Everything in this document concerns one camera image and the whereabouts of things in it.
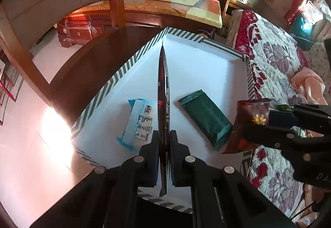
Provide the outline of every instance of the green snack package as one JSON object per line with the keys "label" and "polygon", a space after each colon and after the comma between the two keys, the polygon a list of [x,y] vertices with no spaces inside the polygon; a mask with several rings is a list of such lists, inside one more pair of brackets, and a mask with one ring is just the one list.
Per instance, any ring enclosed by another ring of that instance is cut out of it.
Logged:
{"label": "green snack package", "polygon": [[195,91],[178,101],[215,150],[228,141],[233,126],[205,92]]}

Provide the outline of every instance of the brown snack package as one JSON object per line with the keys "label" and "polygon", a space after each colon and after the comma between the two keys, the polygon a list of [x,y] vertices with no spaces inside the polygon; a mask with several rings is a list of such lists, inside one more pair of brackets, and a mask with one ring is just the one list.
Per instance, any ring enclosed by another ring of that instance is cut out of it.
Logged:
{"label": "brown snack package", "polygon": [[246,141],[243,127],[247,124],[268,124],[270,99],[243,100],[237,102],[237,116],[229,142],[222,154],[255,150],[259,145]]}

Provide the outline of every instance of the black cable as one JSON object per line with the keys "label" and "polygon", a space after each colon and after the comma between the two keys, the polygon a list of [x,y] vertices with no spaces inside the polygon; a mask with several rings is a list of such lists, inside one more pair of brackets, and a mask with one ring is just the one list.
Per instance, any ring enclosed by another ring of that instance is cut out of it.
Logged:
{"label": "black cable", "polygon": [[297,214],[295,214],[291,220],[293,220],[296,216],[298,216],[300,213],[304,212],[306,209],[310,208],[312,205],[314,205],[316,203],[316,201],[311,202],[311,204],[309,206],[306,206],[303,210],[299,211]]}

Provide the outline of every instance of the bedspread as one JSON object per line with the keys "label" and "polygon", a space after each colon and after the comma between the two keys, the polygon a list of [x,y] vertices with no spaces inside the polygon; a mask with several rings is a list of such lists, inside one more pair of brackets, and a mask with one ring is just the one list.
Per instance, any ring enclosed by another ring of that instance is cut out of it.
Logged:
{"label": "bedspread", "polygon": [[[295,91],[289,83],[304,66],[302,50],[280,29],[250,10],[233,14],[227,45],[249,56],[255,98],[271,98],[288,104]],[[286,216],[302,195],[302,183],[293,179],[294,169],[279,150],[259,146],[252,154],[248,179]]]}

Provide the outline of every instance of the wooden chair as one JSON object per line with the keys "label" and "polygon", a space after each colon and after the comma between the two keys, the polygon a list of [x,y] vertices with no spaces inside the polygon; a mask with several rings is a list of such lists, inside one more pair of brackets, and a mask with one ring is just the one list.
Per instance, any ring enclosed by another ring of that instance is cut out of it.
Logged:
{"label": "wooden chair", "polygon": [[[27,55],[30,48],[53,24],[70,12],[100,0],[2,0],[0,45],[11,64],[31,88],[53,106],[54,89]],[[125,26],[123,0],[109,0],[112,26]]]}

